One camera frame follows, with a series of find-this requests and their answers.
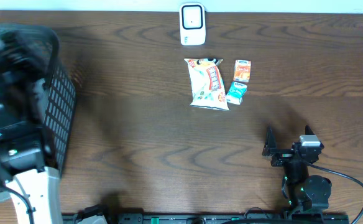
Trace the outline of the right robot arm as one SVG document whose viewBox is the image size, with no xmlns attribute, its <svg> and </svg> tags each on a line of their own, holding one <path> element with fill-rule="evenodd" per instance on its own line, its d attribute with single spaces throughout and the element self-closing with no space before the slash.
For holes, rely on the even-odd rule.
<svg viewBox="0 0 363 224">
<path fill-rule="evenodd" d="M 271 158 L 271 166 L 284 170 L 282 193 L 290 201 L 290 208 L 285 212 L 289 219 L 309 213 L 321 215 L 329 208 L 331 181 L 308 172 L 308 166 L 319 159 L 323 149 L 323 143 L 309 126 L 305 126 L 305 134 L 288 149 L 278 148 L 272 129 L 267 128 L 262 155 Z"/>
</svg>

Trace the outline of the orange tissue pack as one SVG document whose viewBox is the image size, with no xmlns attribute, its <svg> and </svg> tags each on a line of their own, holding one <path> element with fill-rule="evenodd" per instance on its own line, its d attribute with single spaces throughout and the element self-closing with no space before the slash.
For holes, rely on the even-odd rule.
<svg viewBox="0 0 363 224">
<path fill-rule="evenodd" d="M 251 72 L 250 60 L 236 60 L 234 65 L 234 77 L 235 82 L 249 83 Z"/>
</svg>

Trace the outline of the yellow snack bag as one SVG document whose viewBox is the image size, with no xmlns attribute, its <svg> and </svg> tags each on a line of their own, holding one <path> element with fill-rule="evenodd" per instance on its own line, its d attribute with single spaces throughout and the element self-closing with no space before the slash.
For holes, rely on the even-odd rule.
<svg viewBox="0 0 363 224">
<path fill-rule="evenodd" d="M 218 58 L 185 58 L 191 83 L 190 106 L 211 110 L 229 111 L 226 91 L 218 65 Z"/>
</svg>

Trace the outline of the teal tissue pack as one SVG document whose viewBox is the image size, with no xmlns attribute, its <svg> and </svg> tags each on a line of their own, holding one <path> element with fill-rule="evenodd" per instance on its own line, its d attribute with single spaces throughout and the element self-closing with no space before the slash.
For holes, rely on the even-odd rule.
<svg viewBox="0 0 363 224">
<path fill-rule="evenodd" d="M 243 96 L 247 91 L 247 85 L 239 82 L 232 82 L 226 94 L 228 103 L 240 105 L 243 101 Z"/>
</svg>

